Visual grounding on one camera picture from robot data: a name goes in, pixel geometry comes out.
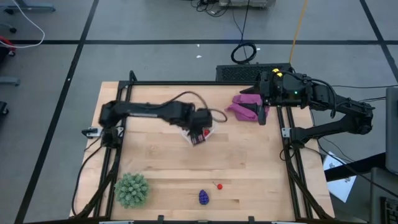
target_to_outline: pink object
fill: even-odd
[[[227,107],[226,111],[234,111],[235,117],[238,121],[258,121],[258,115],[256,112],[247,109],[239,103],[247,103],[247,104],[257,104],[261,105],[261,97],[257,94],[241,94],[236,95],[232,99],[232,105]],[[268,114],[269,107],[266,107],[266,114]]]

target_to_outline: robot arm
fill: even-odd
[[[301,109],[309,106],[317,111],[332,110],[332,117],[336,112],[345,114],[339,121],[312,128],[283,129],[284,138],[289,138],[291,145],[298,148],[303,148],[311,138],[343,132],[367,134],[372,130],[374,108],[371,105],[337,95],[329,84],[306,74],[278,69],[263,72],[253,87],[241,93],[260,94],[263,106],[299,106]]]
[[[168,101],[161,105],[153,105],[149,103],[110,101],[102,106],[98,121],[103,127],[103,146],[120,146],[116,125],[121,119],[128,116],[160,118],[170,125],[177,125],[182,129],[189,130],[188,135],[194,145],[205,140],[203,128],[210,128],[213,123],[210,110],[206,108],[195,110],[193,103]]]

